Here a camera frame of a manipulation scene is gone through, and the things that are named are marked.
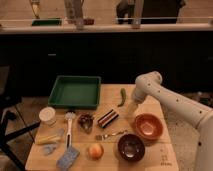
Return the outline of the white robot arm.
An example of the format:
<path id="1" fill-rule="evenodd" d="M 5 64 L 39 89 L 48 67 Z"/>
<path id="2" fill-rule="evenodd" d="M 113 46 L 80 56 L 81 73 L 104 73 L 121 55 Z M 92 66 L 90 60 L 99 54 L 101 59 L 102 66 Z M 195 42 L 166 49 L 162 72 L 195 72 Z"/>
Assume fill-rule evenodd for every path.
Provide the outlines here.
<path id="1" fill-rule="evenodd" d="M 152 96 L 179 114 L 199 132 L 194 171 L 213 171 L 213 108 L 164 88 L 162 81 L 157 71 L 137 76 L 131 93 L 132 108 Z"/>

